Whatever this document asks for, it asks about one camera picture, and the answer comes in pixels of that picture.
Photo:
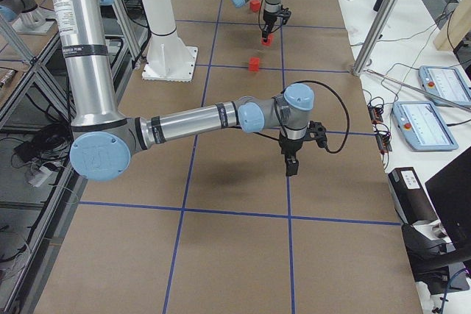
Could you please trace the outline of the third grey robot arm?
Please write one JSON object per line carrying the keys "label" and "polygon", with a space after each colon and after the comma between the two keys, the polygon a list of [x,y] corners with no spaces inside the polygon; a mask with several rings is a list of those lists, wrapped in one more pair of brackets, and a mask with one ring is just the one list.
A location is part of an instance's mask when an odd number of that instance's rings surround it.
{"label": "third grey robot arm", "polygon": [[1,16],[24,35],[45,35],[55,22],[54,11],[40,7],[36,0],[1,0]]}

